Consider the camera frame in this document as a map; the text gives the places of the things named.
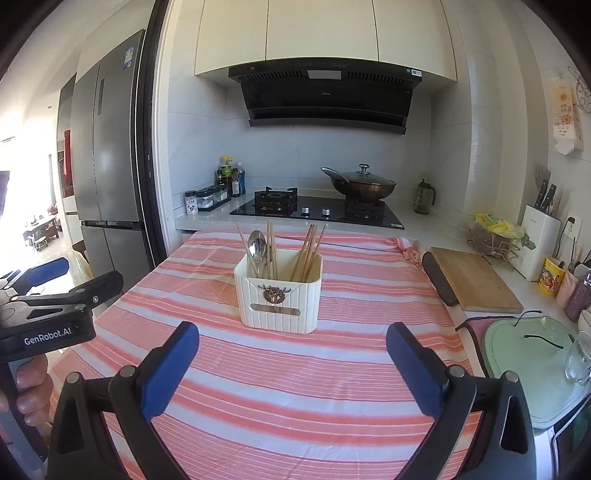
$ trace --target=human hand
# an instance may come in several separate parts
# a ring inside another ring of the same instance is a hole
[[[17,398],[17,407],[31,427],[44,424],[49,419],[49,398],[53,380],[47,373],[47,357],[38,355],[17,370],[17,385],[27,390]],[[0,413],[8,411],[6,396],[0,392]]]

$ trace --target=pan handle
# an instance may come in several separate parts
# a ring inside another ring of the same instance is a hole
[[[333,170],[332,168],[328,168],[328,167],[322,167],[321,170],[326,173],[331,179],[335,179],[335,180],[343,180],[347,183],[349,182],[349,179],[347,179],[344,175],[340,174],[339,172],[337,172],[336,170]]]

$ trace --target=refrigerator door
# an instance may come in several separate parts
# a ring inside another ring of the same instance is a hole
[[[82,226],[82,237],[86,247],[86,256],[95,277],[115,269],[111,253],[105,238],[105,229],[95,226]]]
[[[92,149],[92,122],[99,63],[74,86],[70,149],[74,195],[80,220],[101,220]]]
[[[142,220],[135,166],[135,91],[144,30],[101,61],[96,84],[94,155],[103,220]]]
[[[152,270],[148,262],[147,237],[142,230],[105,228],[113,266],[123,275],[123,292]]]

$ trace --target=wooden chopstick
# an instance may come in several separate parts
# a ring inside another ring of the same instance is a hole
[[[255,261],[252,257],[251,251],[248,249],[248,244],[246,243],[246,240],[244,240],[244,235],[242,235],[242,231],[240,230],[240,227],[238,226],[238,224],[236,224],[236,228],[238,228],[238,233],[240,234],[240,239],[242,240],[242,245],[244,245],[244,249],[246,250],[246,257],[248,259],[248,263],[252,267],[252,270],[255,273],[255,277],[259,278],[258,273],[256,271]]]
[[[275,228],[273,227],[273,222],[271,224],[271,243],[273,248],[273,280],[279,280],[279,275],[277,274],[277,243],[275,242]]]
[[[267,280],[271,279],[271,227],[269,226],[269,220],[267,220],[267,248],[265,251],[265,256],[267,258],[267,264],[265,268],[267,269],[267,276],[265,277],[263,273],[263,278],[267,278]]]
[[[314,239],[316,238],[316,230],[317,229],[318,229],[318,227],[316,225],[312,226],[312,236],[310,237],[310,242],[308,243],[308,248],[306,249],[306,261],[304,262],[304,268],[302,268],[302,270],[301,270],[300,282],[304,281],[304,278],[305,278],[304,273],[308,269],[308,262],[310,261],[310,258],[311,258],[312,245],[314,243]]]
[[[310,240],[311,233],[312,233],[312,225],[310,225],[308,227],[308,233],[306,234],[306,239],[304,240],[304,243],[301,244],[300,253],[298,253],[298,255],[297,255],[297,260],[295,261],[295,266],[294,266],[293,272],[291,272],[290,281],[294,281],[294,277],[296,276],[297,269],[301,263],[301,258],[302,258],[301,255],[306,248],[306,244]]]
[[[320,246],[320,243],[322,241],[322,236],[324,235],[325,229],[326,229],[326,224],[324,224],[324,227],[322,227],[322,231],[320,232],[320,236],[318,237],[318,241],[316,242],[316,246],[314,247],[314,251],[312,252],[312,257],[310,259],[310,265],[308,266],[308,270],[304,274],[304,281],[305,282],[308,281],[308,277],[310,276],[310,273],[312,272],[312,265],[314,264],[314,257],[316,256],[316,252],[318,251],[318,247]]]

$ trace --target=upper cabinet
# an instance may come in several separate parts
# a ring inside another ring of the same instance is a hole
[[[268,0],[205,0],[195,75],[265,60]]]
[[[374,0],[374,9],[379,61],[457,80],[440,0]]]
[[[267,60],[294,57],[377,60],[372,1],[269,0]]]
[[[379,60],[457,79],[440,0],[205,0],[195,74],[297,57]]]

